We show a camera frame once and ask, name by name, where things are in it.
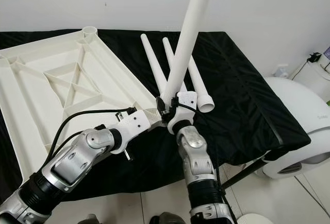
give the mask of white tube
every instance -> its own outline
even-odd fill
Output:
[[[166,87],[166,78],[165,75],[163,73],[163,71],[161,70],[161,67],[159,65],[159,62],[156,58],[156,55],[149,43],[149,40],[147,38],[147,36],[145,34],[141,35],[141,40],[142,40],[142,44],[144,47],[144,50],[146,52],[146,56],[148,57],[149,60],[149,64],[151,66],[151,70],[153,71],[157,86],[158,86],[158,90],[159,93],[162,94],[165,90]]]
[[[198,71],[197,65],[194,58],[191,56],[188,64],[188,70],[191,77],[194,89],[197,92],[197,106],[201,112],[210,112],[214,109],[215,103],[211,96],[209,96],[200,72]]]
[[[174,55],[173,67],[163,93],[163,101],[167,106],[171,104],[171,99],[180,90],[184,80],[207,3],[208,0],[190,0],[189,2]]]
[[[168,38],[163,38],[163,44],[167,56],[167,60],[169,62],[170,67],[171,64],[173,64],[173,51],[171,44],[168,40]],[[202,77],[200,75],[200,72],[198,71],[197,65],[195,63],[195,60],[192,56],[190,56],[189,64],[188,64],[188,70],[191,77],[192,84],[194,85],[194,89],[197,92],[197,106],[198,109],[201,112],[210,112],[214,109],[215,103],[213,102],[212,97],[207,93],[206,87],[204,85],[204,82],[202,80]],[[181,90],[183,92],[183,87],[186,89],[185,84],[183,83],[181,86]]]
[[[163,44],[164,44],[164,48],[165,48],[165,52],[166,52],[166,57],[167,57],[167,61],[169,63],[170,68],[172,68],[173,65],[173,60],[174,60],[174,53],[170,44],[170,41],[168,38],[163,38]],[[182,83],[181,88],[180,88],[180,92],[186,92],[187,88],[185,85],[185,82]]]

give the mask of white wall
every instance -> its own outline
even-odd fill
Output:
[[[173,30],[188,0],[0,0],[0,31]],[[263,75],[330,46],[330,0],[211,0],[202,30],[226,31]]]

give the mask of black table leg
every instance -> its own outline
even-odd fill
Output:
[[[241,179],[245,178],[246,176],[250,175],[254,171],[258,170],[259,168],[265,166],[267,162],[263,161],[262,159],[256,160],[254,163],[252,163],[250,166],[245,168],[243,171],[239,172],[235,176],[233,176],[231,179],[227,180],[222,184],[223,189],[227,189],[228,187],[232,186],[233,184],[237,183]]]

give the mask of white round device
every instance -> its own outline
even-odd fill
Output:
[[[246,214],[237,220],[238,224],[274,224],[269,219],[258,214]]]
[[[277,77],[265,80],[309,135],[311,143],[268,163],[257,174],[274,179],[286,178],[329,161],[330,107],[300,83]]]

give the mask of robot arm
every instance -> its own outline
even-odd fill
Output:
[[[170,108],[175,114],[168,123],[168,130],[176,136],[183,160],[191,205],[190,220],[192,224],[233,224],[229,207],[220,196],[217,176],[206,151],[207,143],[192,125],[195,114],[192,110],[196,109],[196,99],[196,92],[177,93]]]
[[[44,223],[97,161],[123,152],[130,140],[150,126],[139,110],[108,129],[83,131],[0,206],[0,223]]]

